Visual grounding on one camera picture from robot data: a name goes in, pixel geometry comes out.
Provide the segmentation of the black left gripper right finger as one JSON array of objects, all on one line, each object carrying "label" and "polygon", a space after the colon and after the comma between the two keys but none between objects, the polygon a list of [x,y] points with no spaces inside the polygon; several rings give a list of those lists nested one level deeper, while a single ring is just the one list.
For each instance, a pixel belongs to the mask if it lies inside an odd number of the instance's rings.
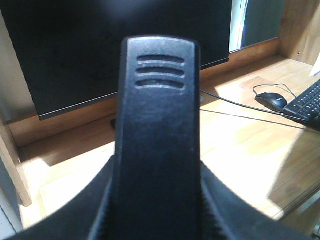
[{"label": "black left gripper right finger", "polygon": [[251,207],[201,164],[204,240],[310,240]]}]

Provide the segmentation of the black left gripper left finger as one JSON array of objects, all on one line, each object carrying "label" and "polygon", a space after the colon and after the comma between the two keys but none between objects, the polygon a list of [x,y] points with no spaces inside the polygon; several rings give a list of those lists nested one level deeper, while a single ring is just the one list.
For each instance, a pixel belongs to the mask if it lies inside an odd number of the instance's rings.
[{"label": "black left gripper left finger", "polygon": [[11,240],[110,240],[115,157],[70,202]]}]

